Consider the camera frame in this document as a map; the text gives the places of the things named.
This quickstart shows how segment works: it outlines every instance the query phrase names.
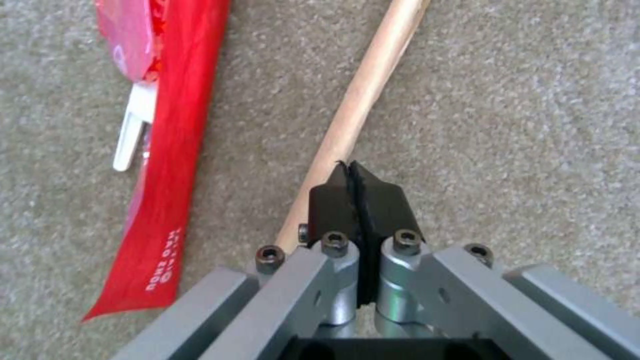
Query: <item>bolt head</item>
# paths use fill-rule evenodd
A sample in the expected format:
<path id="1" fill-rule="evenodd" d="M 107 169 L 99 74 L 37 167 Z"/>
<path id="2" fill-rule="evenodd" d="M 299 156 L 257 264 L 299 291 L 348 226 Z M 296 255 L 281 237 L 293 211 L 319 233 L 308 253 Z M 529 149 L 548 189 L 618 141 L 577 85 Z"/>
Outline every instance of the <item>bolt head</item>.
<path id="1" fill-rule="evenodd" d="M 415 231 L 400 229 L 394 234 L 394 250 L 405 256 L 413 256 L 420 253 L 422 237 Z"/>
<path id="2" fill-rule="evenodd" d="M 265 245 L 255 252 L 255 269 L 261 274 L 273 274 L 284 263 L 284 251 L 276 245 Z"/>
<path id="3" fill-rule="evenodd" d="M 330 258 L 341 258 L 349 250 L 349 238 L 339 231 L 328 231 L 320 241 L 323 254 Z"/>
<path id="4" fill-rule="evenodd" d="M 309 225 L 298 225 L 298 242 L 306 244 L 309 241 Z"/>

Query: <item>white plastic piece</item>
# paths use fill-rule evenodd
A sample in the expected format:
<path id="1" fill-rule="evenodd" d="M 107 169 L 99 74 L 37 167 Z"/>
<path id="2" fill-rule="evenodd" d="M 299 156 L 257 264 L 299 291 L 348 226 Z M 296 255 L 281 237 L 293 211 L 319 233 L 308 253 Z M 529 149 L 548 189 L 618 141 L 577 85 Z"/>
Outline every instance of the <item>white plastic piece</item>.
<path id="1" fill-rule="evenodd" d="M 131 166 L 144 123 L 151 124 L 154 121 L 156 97 L 157 83 L 133 84 L 113 158 L 113 168 L 117 171 L 126 171 Z"/>

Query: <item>gray carpet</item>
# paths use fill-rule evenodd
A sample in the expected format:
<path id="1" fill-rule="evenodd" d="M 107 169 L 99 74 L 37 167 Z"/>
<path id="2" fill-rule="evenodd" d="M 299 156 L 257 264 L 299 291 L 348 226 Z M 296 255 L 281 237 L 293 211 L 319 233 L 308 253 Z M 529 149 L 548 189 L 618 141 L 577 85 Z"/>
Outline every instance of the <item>gray carpet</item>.
<path id="1" fill-rule="evenodd" d="M 182 291 L 273 241 L 386 3 L 234 1 Z M 545 261 L 638 315 L 638 19 L 433 0 L 353 157 L 404 186 L 433 249 Z M 105 359 L 159 313 L 79 325 L 137 177 L 111 169 L 130 86 L 91 1 L 0 0 L 0 28 L 0 357 Z"/>

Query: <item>wooden dowel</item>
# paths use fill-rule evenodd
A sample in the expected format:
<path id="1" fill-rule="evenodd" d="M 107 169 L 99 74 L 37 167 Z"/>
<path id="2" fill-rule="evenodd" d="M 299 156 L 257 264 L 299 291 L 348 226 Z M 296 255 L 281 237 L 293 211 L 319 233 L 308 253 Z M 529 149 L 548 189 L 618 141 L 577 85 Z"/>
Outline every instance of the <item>wooden dowel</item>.
<path id="1" fill-rule="evenodd" d="M 347 161 L 360 130 L 417 29 L 430 0 L 393 0 L 311 163 L 275 244 L 286 253 L 298 245 L 307 222 L 309 190 L 329 178 L 336 161 Z"/>

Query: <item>red plastic packaging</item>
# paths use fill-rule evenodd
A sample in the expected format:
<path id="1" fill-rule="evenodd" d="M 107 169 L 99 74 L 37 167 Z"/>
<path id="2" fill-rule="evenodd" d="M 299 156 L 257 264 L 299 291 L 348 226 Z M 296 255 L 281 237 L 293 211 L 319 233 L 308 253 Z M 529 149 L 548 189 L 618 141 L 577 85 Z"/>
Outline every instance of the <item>red plastic packaging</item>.
<path id="1" fill-rule="evenodd" d="M 172 0 L 165 5 L 149 157 L 132 201 L 134 215 L 102 294 L 84 320 L 169 306 L 176 297 L 198 152 L 230 0 Z M 132 69 L 126 70 L 131 76 Z"/>

